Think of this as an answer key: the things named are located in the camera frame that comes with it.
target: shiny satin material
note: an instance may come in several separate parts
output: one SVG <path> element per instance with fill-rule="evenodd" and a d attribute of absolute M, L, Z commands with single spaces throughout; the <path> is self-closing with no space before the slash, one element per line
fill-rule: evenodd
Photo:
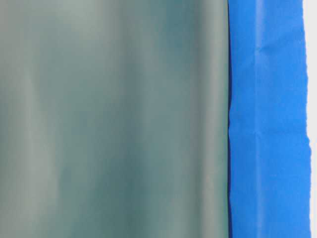
<path fill-rule="evenodd" d="M 224 1 L 0 0 L 0 33 L 1 238 L 227 237 Z"/>

